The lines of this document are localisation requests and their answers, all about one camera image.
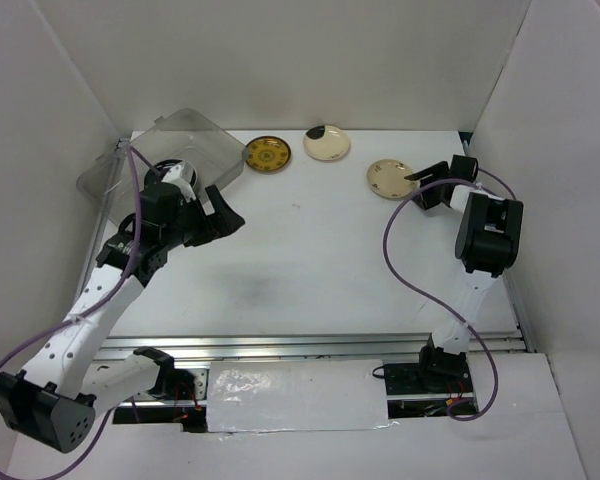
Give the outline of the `cream plate with brown motifs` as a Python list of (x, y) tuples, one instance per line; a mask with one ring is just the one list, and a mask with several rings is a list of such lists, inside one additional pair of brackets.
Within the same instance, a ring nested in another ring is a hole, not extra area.
[(419, 187), (417, 180), (410, 179), (413, 173), (412, 168), (404, 162), (381, 159), (368, 167), (366, 181), (376, 195), (389, 200), (400, 200)]

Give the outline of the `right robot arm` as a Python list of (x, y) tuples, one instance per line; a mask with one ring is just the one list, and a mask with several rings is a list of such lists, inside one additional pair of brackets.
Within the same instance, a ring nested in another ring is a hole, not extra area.
[(458, 296), (444, 307), (448, 320), (429, 335), (415, 368), (418, 385), (430, 392), (465, 373), (479, 309), (519, 251), (523, 203), (474, 186), (478, 173), (477, 159), (455, 155), (449, 163), (442, 161), (405, 177), (426, 189), (415, 197), (421, 209), (443, 204), (462, 214), (454, 247), (461, 263), (455, 276)]

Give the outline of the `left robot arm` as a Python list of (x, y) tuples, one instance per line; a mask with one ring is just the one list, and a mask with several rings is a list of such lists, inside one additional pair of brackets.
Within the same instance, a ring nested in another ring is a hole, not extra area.
[(83, 293), (54, 333), (16, 374), (0, 373), (0, 413), (6, 425), (61, 453), (74, 451), (95, 420), (137, 394), (169, 399), (192, 374), (154, 347), (138, 347), (124, 361), (88, 372), (102, 344), (176, 247), (197, 247), (229, 236), (244, 219), (219, 189), (205, 190), (213, 207), (166, 182), (138, 195), (141, 213), (130, 214), (103, 245)]

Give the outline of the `black glossy plate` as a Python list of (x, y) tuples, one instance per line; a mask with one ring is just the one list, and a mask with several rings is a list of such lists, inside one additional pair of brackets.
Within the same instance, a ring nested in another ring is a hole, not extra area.
[(184, 178), (188, 181), (189, 185), (193, 190), (196, 189), (198, 174), (195, 167), (187, 161), (180, 159), (166, 159), (156, 163), (152, 170), (145, 173), (144, 186), (158, 183), (164, 179), (164, 177), (170, 172), (172, 168), (181, 167), (184, 171)]

